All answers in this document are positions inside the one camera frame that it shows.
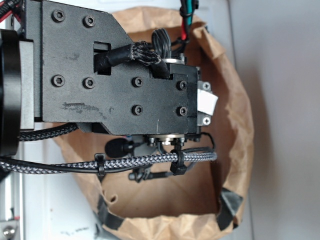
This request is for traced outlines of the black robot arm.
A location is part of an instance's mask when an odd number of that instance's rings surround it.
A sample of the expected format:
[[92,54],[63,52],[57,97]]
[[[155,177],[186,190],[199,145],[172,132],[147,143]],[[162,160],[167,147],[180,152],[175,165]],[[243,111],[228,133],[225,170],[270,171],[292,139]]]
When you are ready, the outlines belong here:
[[109,13],[48,0],[3,0],[0,18],[0,154],[34,139],[36,122],[150,144],[182,145],[211,122],[218,98],[167,37],[132,41]]

